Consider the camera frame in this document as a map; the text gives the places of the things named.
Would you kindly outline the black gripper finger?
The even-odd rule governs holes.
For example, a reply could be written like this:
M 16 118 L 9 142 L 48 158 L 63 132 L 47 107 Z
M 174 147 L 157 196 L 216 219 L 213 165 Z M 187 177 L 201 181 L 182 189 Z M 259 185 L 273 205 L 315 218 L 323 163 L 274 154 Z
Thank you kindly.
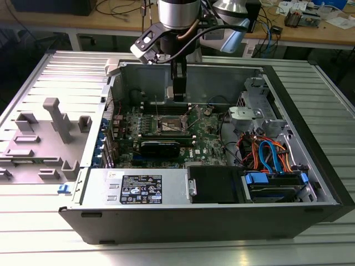
M 186 94 L 186 64 L 171 63 L 174 101 L 183 101 Z

